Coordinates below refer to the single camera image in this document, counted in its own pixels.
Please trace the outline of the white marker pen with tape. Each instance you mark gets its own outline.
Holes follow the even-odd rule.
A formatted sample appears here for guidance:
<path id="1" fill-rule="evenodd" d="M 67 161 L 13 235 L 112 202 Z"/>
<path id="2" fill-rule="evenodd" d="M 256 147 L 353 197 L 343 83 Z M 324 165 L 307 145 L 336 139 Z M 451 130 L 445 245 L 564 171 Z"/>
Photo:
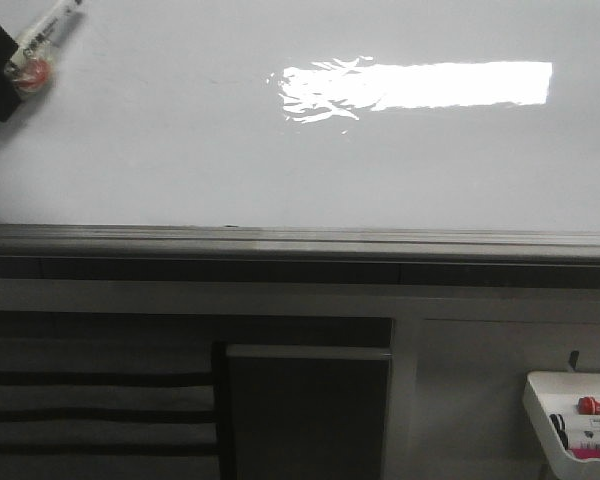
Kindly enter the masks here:
<path id="1" fill-rule="evenodd" d="M 7 61 L 4 73 L 21 95 L 40 91 L 53 74 L 53 48 L 84 1 L 55 1 L 16 38 L 16 52 Z"/>

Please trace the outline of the white whiteboard surface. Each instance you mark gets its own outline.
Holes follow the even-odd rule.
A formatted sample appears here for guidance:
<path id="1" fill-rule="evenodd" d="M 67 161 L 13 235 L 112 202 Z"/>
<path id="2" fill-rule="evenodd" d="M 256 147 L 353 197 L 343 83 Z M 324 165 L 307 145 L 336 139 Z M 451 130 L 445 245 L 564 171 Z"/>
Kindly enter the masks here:
<path id="1" fill-rule="evenodd" d="M 600 232 L 600 1 L 89 1 L 0 223 Z"/>

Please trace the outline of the grey slatted panel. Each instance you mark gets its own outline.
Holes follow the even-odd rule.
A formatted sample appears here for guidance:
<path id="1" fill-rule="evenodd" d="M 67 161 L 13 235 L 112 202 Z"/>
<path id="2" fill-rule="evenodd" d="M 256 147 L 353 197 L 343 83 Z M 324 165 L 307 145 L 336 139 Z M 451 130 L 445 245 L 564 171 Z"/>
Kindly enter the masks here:
<path id="1" fill-rule="evenodd" d="M 0 479 L 216 479 L 208 316 L 0 312 Z"/>

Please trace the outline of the dark grey panel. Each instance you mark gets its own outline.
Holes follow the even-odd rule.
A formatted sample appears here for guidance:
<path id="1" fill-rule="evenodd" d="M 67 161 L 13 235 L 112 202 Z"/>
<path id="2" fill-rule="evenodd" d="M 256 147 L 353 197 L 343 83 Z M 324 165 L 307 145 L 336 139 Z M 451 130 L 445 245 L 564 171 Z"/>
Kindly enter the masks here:
<path id="1" fill-rule="evenodd" d="M 391 363 L 229 358 L 240 479 L 379 479 Z"/>

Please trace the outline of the black tray hook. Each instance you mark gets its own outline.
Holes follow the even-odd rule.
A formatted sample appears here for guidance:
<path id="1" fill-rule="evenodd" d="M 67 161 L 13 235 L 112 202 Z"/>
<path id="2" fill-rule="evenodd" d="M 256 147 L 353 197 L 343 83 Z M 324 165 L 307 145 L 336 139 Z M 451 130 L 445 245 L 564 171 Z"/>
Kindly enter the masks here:
<path id="1" fill-rule="evenodd" d="M 567 371 L 568 372 L 576 372 L 577 364 L 580 356 L 579 350 L 573 350 L 569 353 L 568 361 L 567 361 Z"/>

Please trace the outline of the white plastic marker tray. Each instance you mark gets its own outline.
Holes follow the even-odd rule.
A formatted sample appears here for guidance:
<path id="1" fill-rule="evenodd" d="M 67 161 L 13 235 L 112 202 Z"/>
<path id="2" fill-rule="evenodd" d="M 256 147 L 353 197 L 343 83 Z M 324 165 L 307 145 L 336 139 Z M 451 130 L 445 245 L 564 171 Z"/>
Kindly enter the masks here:
<path id="1" fill-rule="evenodd" d="M 600 479 L 600 459 L 575 458 L 549 420 L 550 414 L 580 415 L 577 403 L 584 396 L 600 396 L 600 373 L 537 371 L 527 376 L 523 404 L 557 479 Z"/>

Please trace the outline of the black capped marker in tray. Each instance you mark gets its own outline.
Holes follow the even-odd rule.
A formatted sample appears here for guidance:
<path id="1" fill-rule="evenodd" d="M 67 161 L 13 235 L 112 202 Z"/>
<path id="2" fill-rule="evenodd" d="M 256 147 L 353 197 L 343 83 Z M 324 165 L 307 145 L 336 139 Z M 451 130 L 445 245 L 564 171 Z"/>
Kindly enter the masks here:
<path id="1" fill-rule="evenodd" d="M 550 414 L 565 449 L 600 451 L 600 416 Z"/>

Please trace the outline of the red capped marker in tray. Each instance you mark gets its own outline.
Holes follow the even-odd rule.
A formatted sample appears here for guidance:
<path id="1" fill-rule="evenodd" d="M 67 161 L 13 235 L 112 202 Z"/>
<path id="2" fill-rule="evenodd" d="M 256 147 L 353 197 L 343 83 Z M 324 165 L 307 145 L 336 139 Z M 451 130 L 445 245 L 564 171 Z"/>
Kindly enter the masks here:
<path id="1" fill-rule="evenodd" d="M 584 396 L 578 400 L 577 411 L 580 415 L 600 415 L 600 396 Z"/>

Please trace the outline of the pink labelled marker in tray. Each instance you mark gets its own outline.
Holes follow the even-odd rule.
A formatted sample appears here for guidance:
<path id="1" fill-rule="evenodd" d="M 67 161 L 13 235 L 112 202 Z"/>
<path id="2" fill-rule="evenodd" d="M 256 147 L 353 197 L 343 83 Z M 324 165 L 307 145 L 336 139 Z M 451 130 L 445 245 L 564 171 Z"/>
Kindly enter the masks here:
<path id="1" fill-rule="evenodd" d="M 600 459 L 600 442 L 574 442 L 567 450 L 577 459 Z"/>

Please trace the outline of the grey whiteboard frame rail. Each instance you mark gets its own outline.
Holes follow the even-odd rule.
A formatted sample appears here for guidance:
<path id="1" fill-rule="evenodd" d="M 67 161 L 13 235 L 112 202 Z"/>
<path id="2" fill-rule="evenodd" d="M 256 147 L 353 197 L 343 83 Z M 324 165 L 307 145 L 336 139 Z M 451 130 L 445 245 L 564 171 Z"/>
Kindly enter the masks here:
<path id="1" fill-rule="evenodd" d="M 600 289 L 600 233 L 0 224 L 0 278 Z"/>

